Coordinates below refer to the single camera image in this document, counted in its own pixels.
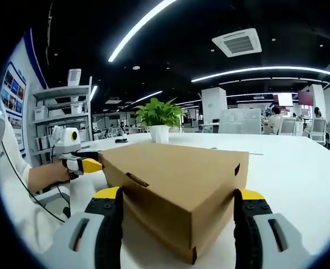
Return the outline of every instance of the box flap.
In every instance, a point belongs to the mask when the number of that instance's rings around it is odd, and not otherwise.
[[[249,156],[248,152],[160,143],[137,143],[101,154],[122,173],[129,173],[133,181],[187,211],[227,181],[232,189],[239,170],[246,179]]]

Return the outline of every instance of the cardboard box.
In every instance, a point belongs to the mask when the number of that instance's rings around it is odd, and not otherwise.
[[[108,185],[123,187],[135,217],[192,264],[230,220],[233,191],[247,182],[248,152],[137,143],[100,155]]]

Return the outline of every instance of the potted plant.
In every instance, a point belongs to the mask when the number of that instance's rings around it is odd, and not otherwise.
[[[172,106],[172,99],[167,103],[151,98],[145,106],[138,105],[136,111],[137,118],[142,124],[150,126],[150,133],[153,142],[168,143],[170,127],[180,126],[179,115],[182,110],[179,106]]]

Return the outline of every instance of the black ceiling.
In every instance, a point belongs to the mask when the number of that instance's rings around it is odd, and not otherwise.
[[[225,89],[227,95],[234,95],[298,91],[308,83],[261,80],[219,85],[245,78],[302,77],[330,82],[330,76],[321,78],[317,73],[265,71],[191,83],[197,77],[248,67],[326,69],[330,64],[330,1],[315,6],[313,1],[295,0],[177,0],[146,24],[109,63],[108,58],[125,34],[160,2],[54,1],[49,65],[45,57],[48,4],[34,27],[36,55],[48,86],[65,85],[68,70],[81,68],[81,84],[87,84],[93,76],[93,83],[99,85],[92,111],[102,112],[117,109],[117,105],[104,104],[111,97],[119,97],[119,105],[123,106],[126,101],[160,90],[163,92],[159,99],[178,97],[179,103],[197,100],[202,89],[216,86]],[[212,42],[216,36],[248,28],[257,30],[261,53],[228,58]]]

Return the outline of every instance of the poster board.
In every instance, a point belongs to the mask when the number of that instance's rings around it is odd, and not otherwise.
[[[13,127],[17,139],[19,151],[25,155],[23,138],[23,104],[26,89],[26,80],[20,70],[10,62],[4,74],[2,82],[1,99],[6,107],[6,113]]]

